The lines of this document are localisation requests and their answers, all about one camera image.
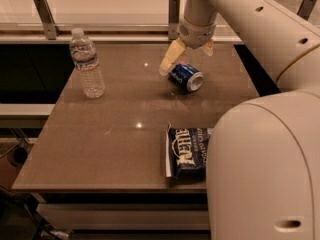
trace table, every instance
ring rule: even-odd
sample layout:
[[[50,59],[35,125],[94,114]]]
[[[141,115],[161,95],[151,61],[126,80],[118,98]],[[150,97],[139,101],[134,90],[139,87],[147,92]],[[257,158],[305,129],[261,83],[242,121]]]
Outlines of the table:
[[[204,74],[193,93],[158,73],[167,48],[97,44],[98,99],[72,73],[13,185],[33,193],[55,228],[209,229],[205,177],[165,175],[166,129],[214,127],[257,93],[232,44],[215,45],[212,57],[187,51]]]

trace clear bottle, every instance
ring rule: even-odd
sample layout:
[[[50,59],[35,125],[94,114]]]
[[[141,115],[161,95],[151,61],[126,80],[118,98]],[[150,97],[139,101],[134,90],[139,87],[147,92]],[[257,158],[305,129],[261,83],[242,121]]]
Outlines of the clear bottle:
[[[80,75],[84,93],[89,98],[102,96],[105,85],[94,43],[84,35],[81,28],[75,28],[72,30],[69,48],[75,68]]]

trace black packet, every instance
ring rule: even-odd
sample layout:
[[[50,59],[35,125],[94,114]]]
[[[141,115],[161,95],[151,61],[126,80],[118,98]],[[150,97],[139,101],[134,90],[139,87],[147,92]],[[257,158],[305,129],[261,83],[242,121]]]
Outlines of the black packet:
[[[169,126],[166,143],[167,177],[205,173],[211,134],[212,128],[175,129]]]

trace white bottle cap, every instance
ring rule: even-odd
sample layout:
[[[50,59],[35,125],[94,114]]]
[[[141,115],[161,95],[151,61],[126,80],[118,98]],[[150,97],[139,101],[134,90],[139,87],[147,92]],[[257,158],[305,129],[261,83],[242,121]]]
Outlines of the white bottle cap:
[[[84,32],[82,28],[74,28],[71,30],[72,37],[79,38],[84,36]]]

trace blue can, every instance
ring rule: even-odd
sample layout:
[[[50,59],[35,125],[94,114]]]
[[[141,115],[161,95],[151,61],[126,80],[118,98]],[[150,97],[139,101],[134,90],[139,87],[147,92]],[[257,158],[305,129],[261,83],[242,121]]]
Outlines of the blue can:
[[[190,92],[198,90],[203,81],[203,74],[201,72],[183,62],[178,63],[169,75]]]

